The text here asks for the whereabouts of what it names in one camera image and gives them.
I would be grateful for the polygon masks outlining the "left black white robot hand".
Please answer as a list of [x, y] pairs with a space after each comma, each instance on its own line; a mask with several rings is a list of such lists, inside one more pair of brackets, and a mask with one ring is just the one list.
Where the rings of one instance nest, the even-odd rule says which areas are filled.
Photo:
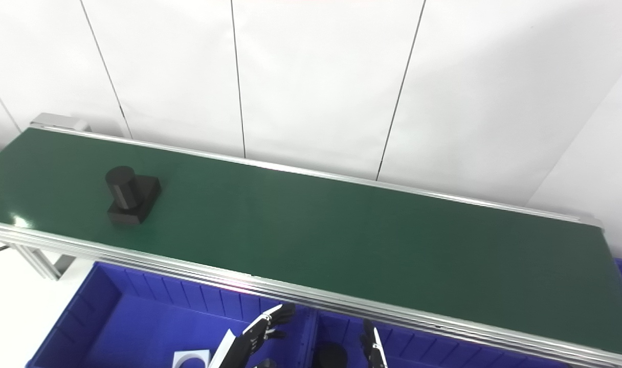
[[287, 333], [276, 327], [290, 323], [295, 314], [295, 304], [283, 303], [262, 312], [240, 335], [227, 331], [207, 366], [246, 367], [266, 341], [286, 338]]

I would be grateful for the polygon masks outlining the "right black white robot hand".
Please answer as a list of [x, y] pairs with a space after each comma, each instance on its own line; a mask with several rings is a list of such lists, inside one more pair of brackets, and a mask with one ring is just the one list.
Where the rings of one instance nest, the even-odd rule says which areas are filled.
[[363, 333], [360, 335], [360, 343], [368, 367], [388, 367], [379, 331], [369, 319], [363, 320]]

